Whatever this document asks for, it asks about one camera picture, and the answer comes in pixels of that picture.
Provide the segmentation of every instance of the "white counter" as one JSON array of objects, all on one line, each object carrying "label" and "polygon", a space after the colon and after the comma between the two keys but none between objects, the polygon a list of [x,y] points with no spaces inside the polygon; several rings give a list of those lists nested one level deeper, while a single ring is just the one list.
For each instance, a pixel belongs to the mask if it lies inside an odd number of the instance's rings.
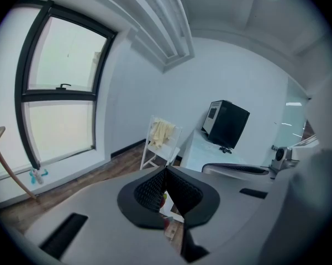
[{"label": "white counter", "polygon": [[[234,150],[232,150],[232,154],[223,153],[219,149],[220,147],[221,146],[208,141],[203,132],[195,129],[188,139],[181,167],[201,172],[203,166],[208,163],[246,164]],[[168,192],[166,193],[166,203],[160,209],[160,213],[166,216],[172,216],[177,221],[184,222],[182,216],[171,212],[174,203]]]}]

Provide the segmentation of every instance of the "window frame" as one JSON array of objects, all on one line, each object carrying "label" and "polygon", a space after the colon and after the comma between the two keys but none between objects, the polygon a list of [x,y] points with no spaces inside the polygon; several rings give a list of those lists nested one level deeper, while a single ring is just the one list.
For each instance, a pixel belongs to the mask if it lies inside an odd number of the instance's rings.
[{"label": "window frame", "polygon": [[[55,4],[54,1],[40,1],[40,0],[19,0],[15,7],[32,7],[40,8],[40,12],[33,21],[25,41],[23,43],[21,53],[19,56],[16,79],[15,79],[15,112],[17,126],[19,134],[22,140],[23,147],[27,154],[28,160],[35,169],[40,168],[40,162],[36,158],[32,144],[30,142],[27,126],[24,116],[24,102],[35,101],[50,101],[50,100],[88,100],[94,102],[93,112],[93,147],[95,146],[96,137],[95,130],[95,118],[96,118],[96,101],[98,97],[99,83],[101,81],[102,72],[106,59],[108,57],[110,48],[112,47],[116,32],[107,28],[103,24],[81,14],[70,10],[63,6]],[[98,61],[97,69],[94,75],[92,91],[76,91],[76,90],[54,90],[54,89],[28,89],[29,84],[29,72],[31,68],[31,62],[33,54],[41,36],[41,33],[46,26],[49,18],[58,18],[67,22],[82,26],[94,33],[97,33],[105,37],[106,43],[103,45],[101,56]]]}]

